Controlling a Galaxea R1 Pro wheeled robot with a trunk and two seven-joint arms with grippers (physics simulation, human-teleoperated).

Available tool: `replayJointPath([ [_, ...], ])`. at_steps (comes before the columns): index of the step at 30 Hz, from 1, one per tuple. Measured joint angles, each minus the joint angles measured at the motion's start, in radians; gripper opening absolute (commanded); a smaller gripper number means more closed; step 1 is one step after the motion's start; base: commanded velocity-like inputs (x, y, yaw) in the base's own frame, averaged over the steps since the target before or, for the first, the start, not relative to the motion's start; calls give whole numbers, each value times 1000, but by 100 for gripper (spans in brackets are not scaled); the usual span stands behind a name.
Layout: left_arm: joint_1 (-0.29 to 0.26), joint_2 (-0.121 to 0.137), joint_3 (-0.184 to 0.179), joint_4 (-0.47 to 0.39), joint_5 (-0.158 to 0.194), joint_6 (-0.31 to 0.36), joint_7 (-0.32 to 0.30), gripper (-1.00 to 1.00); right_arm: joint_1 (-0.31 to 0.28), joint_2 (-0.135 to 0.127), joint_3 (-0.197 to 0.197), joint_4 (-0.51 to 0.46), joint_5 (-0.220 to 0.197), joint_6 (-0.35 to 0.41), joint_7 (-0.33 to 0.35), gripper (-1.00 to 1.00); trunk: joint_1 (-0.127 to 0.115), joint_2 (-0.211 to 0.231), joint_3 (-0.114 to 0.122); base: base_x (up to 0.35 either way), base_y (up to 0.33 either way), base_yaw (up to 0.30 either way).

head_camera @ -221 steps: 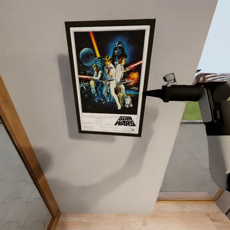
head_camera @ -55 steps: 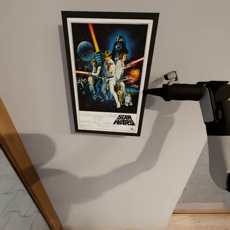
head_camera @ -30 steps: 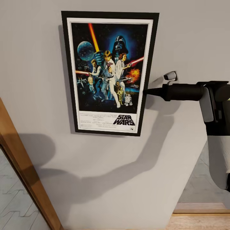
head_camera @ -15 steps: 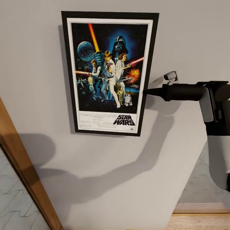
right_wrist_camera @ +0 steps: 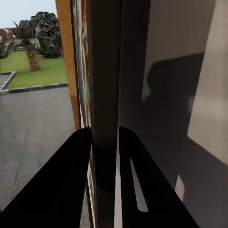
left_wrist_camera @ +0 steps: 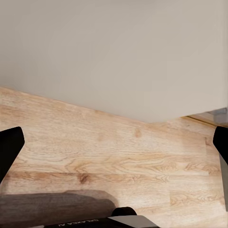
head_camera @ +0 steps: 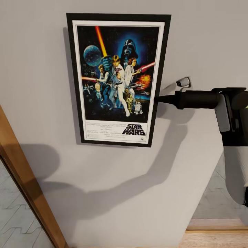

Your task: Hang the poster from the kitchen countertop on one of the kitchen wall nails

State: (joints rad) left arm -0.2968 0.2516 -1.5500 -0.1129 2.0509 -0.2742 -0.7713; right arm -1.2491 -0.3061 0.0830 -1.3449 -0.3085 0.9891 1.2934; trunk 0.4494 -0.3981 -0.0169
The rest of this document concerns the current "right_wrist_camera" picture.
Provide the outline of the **poster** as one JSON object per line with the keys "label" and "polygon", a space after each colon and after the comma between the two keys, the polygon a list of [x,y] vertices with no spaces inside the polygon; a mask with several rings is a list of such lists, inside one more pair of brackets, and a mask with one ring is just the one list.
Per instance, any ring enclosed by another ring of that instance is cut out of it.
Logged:
{"label": "poster", "polygon": [[114,228],[122,0],[70,0],[79,129],[91,127],[90,228]]}

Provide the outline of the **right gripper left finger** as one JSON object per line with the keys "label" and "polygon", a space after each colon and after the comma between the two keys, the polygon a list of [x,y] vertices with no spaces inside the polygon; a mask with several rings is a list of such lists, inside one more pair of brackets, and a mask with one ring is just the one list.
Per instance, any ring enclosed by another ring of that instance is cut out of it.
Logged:
{"label": "right gripper left finger", "polygon": [[0,213],[0,228],[79,228],[92,137],[74,132]]}

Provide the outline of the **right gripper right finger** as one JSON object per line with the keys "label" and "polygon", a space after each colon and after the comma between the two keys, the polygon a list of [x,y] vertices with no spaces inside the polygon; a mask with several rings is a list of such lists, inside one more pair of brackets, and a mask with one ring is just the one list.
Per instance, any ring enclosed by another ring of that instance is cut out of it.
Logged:
{"label": "right gripper right finger", "polygon": [[[119,128],[123,228],[199,228],[138,135]],[[130,158],[149,212],[138,210]]]}

